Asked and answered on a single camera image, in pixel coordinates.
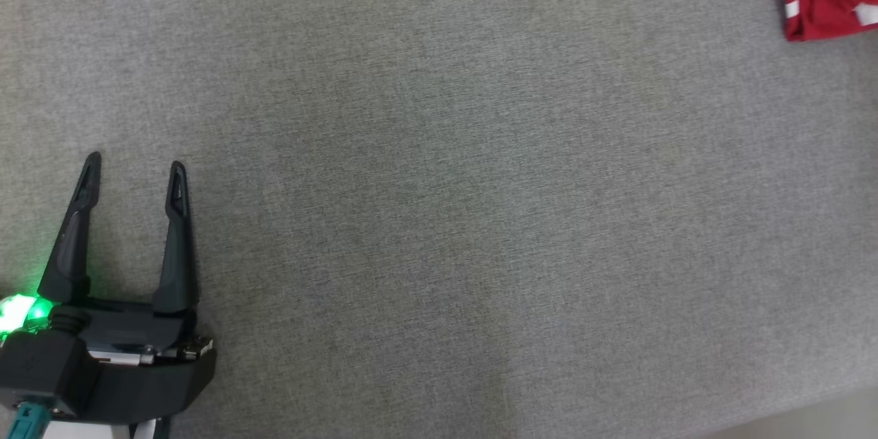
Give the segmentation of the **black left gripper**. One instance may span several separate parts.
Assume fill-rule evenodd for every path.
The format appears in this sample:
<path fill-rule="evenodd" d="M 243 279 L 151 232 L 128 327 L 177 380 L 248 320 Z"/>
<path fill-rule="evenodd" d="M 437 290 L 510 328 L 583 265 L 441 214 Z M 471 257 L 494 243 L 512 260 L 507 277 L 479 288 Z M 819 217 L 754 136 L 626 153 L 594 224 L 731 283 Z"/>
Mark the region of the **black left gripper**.
<path fill-rule="evenodd" d="M 213 340 L 195 332 L 191 204 L 184 164 L 173 161 L 164 211 L 162 273 L 144 302 L 86 299 L 88 232 L 102 156 L 84 161 L 38 286 L 61 305 L 28 321 L 2 344 L 2 406 L 34 403 L 54 420 L 132 425 L 185 411 L 214 377 Z"/>

